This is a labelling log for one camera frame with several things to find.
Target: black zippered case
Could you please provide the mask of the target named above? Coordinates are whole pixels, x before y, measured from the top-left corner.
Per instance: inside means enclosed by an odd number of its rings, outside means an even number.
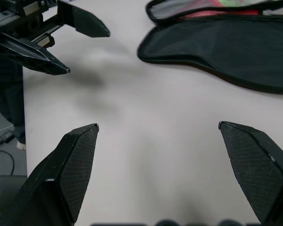
[[[167,1],[154,0],[146,6],[157,26],[141,42],[139,59],[155,64],[188,64],[241,87],[283,93],[283,15],[263,15],[265,10],[282,8],[283,0],[243,7],[189,8],[171,16],[155,16],[151,8]],[[226,13],[183,18],[208,10]],[[247,10],[258,13],[236,14]]]

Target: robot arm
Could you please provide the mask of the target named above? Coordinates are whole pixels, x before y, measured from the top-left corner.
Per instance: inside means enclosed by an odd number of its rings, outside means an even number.
[[[89,37],[109,37],[108,28],[92,13],[71,0],[0,0],[0,51],[31,70],[58,75],[70,69],[46,50],[55,41],[51,34],[63,25]],[[44,21],[42,13],[57,6],[58,13]]]

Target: black cable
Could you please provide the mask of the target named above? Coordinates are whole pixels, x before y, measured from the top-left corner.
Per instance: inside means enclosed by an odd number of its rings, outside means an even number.
[[[9,155],[9,157],[11,158],[11,160],[12,160],[12,162],[13,162],[13,168],[12,168],[12,170],[11,170],[10,175],[13,175],[14,170],[15,170],[15,159],[14,159],[14,157],[13,157],[10,153],[8,153],[8,152],[6,152],[6,151],[0,150],[0,152]]]

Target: white table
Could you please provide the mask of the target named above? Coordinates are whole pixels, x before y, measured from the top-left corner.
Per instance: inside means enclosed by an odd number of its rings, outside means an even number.
[[[136,49],[153,27],[147,0],[78,0],[110,38],[64,27],[50,48],[69,75],[25,70],[27,171],[74,128],[99,123],[91,180],[76,226],[95,222],[257,222],[217,129],[266,132],[283,149],[283,96],[239,88],[188,66],[150,65]]]

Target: floor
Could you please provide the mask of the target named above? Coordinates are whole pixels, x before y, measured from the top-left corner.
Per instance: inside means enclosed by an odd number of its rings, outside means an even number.
[[[5,120],[0,114],[0,135],[7,130],[13,130],[13,126]],[[0,146],[0,150],[11,154],[15,161],[15,169],[13,175],[27,175],[26,171],[26,152],[16,148],[17,140],[13,139],[8,144]],[[5,154],[0,152],[0,175],[10,175],[12,170],[12,160]]]

